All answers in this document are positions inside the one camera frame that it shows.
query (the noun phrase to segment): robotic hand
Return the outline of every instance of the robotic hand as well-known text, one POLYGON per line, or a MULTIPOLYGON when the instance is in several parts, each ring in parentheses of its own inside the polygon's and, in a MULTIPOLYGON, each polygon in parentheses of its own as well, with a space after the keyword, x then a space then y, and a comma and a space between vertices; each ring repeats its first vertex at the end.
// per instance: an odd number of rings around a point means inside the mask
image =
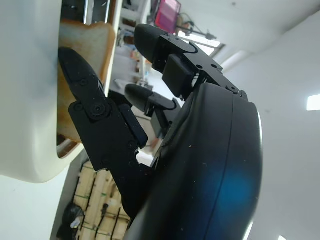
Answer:
POLYGON ((140 101, 128 86, 128 100, 164 123, 152 167, 136 160, 148 138, 130 107, 105 96, 79 54, 59 49, 76 98, 69 107, 72 121, 94 169, 111 172, 131 217, 125 239, 242 240, 262 179, 256 106, 196 45, 145 24, 136 27, 134 38, 172 93, 185 100, 181 109, 152 92, 140 101))

